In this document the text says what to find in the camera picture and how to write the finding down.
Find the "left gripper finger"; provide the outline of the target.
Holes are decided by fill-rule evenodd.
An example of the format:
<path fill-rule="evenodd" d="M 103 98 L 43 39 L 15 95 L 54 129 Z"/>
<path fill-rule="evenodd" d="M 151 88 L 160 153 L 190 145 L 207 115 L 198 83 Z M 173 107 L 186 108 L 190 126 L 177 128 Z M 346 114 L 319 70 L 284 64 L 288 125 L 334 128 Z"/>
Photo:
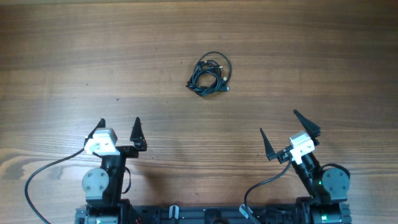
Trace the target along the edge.
<path fill-rule="evenodd" d="M 144 134 L 142 132 L 142 124 L 139 117 L 137 117 L 134 122 L 129 139 L 138 151 L 147 150 L 147 143 Z"/>
<path fill-rule="evenodd" d="M 91 139 L 98 128 L 105 128 L 105 127 L 106 127 L 106 121 L 104 118 L 101 118 L 98 124 L 95 126 L 95 128 L 89 133 L 89 135 L 87 135 L 86 140 Z"/>

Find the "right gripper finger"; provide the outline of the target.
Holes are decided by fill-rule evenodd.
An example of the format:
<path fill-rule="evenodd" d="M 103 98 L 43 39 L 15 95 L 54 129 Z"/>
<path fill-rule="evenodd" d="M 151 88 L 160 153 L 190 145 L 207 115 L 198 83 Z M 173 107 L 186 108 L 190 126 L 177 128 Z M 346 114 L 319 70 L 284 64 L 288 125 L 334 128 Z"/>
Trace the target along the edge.
<path fill-rule="evenodd" d="M 321 128 L 303 116 L 298 110 L 294 110 L 294 114 L 304 127 L 307 134 L 310 136 L 311 140 L 313 141 L 315 146 L 318 146 L 320 143 L 317 139 L 321 135 Z"/>
<path fill-rule="evenodd" d="M 260 132 L 261 132 L 261 135 L 262 135 L 262 138 L 264 141 L 266 157 L 271 161 L 271 160 L 275 159 L 275 151 L 262 128 L 260 128 Z"/>

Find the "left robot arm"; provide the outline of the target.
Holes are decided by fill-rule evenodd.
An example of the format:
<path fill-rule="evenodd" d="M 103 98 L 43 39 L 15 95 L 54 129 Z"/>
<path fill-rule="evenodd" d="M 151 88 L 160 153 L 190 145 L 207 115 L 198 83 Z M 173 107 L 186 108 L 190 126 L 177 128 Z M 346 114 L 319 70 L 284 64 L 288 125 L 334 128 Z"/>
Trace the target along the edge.
<path fill-rule="evenodd" d="M 99 156 L 99 168 L 89 170 L 82 180 L 85 191 L 86 208 L 75 214 L 75 223 L 141 223 L 141 216 L 133 209 L 128 199 L 121 195 L 124 174 L 130 173 L 126 159 L 137 158 L 147 150 L 147 143 L 142 132 L 141 120 L 136 118 L 129 140 L 130 146 L 117 146 L 118 137 L 114 129 L 106 127 L 101 119 L 94 130 L 86 137 L 84 150 L 87 154 Z"/>

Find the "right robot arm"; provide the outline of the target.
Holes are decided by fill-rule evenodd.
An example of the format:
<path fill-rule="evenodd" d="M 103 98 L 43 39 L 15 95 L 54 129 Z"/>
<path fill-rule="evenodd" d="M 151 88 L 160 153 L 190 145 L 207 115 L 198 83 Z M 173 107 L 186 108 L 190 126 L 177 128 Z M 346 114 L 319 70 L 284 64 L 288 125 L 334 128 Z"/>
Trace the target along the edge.
<path fill-rule="evenodd" d="M 260 130 L 264 140 L 266 157 L 271 161 L 277 159 L 280 164 L 288 163 L 307 190 L 308 197 L 296 199 L 288 210 L 272 208 L 275 217 L 271 221 L 279 223 L 351 223 L 351 212 L 348 200 L 351 174 L 345 167 L 329 163 L 320 165 L 313 154 L 319 145 L 317 137 L 321 128 L 303 116 L 299 111 L 294 114 L 304 130 L 290 137 L 290 145 L 275 152 L 263 129 Z"/>

